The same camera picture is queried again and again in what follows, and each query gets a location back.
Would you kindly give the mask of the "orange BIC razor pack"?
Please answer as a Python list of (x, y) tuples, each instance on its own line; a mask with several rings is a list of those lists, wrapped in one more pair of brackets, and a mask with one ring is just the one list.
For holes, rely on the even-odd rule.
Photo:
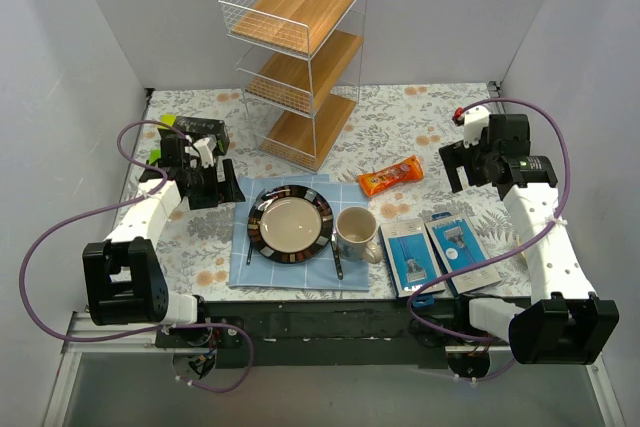
[(359, 175), (358, 184), (368, 197), (372, 197), (397, 184), (419, 181), (423, 178), (422, 165), (419, 159), (412, 155), (380, 171)]

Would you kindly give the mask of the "black green razor box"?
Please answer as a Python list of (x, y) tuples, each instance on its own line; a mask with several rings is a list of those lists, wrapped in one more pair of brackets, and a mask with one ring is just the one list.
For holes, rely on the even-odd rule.
[(223, 120), (164, 114), (160, 117), (160, 121), (189, 135), (194, 141), (203, 137), (212, 137), (216, 145), (212, 151), (216, 155), (225, 155), (228, 151), (230, 139)]
[(161, 150), (160, 149), (152, 149), (149, 153), (149, 158), (147, 161), (148, 165), (155, 165), (158, 160), (161, 158)]

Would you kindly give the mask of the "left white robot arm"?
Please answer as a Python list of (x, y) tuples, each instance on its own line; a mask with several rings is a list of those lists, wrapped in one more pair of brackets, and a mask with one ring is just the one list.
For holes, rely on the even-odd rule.
[(172, 134), (161, 139), (159, 157), (139, 177), (141, 200), (129, 207), (102, 242), (88, 244), (82, 255), (89, 313), (99, 326), (148, 323), (172, 327), (193, 347), (213, 333), (203, 300), (169, 289), (156, 247), (171, 214), (183, 201), (190, 210), (243, 202), (232, 161), (217, 157), (224, 143), (214, 136), (192, 140)]

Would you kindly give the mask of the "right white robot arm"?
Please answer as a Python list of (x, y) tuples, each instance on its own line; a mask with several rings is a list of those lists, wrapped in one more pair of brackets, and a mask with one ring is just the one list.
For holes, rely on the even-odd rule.
[(470, 301), (452, 320), (454, 336), (471, 345), (489, 333), (508, 343), (521, 364), (594, 363), (619, 311), (614, 301), (597, 296), (566, 226), (554, 215), (558, 180), (548, 158), (530, 153), (527, 116), (474, 107), (457, 121), (463, 139), (439, 150), (451, 188), (462, 189), (459, 168), (470, 185), (496, 187), (526, 247), (531, 296), (526, 309), (495, 298)]

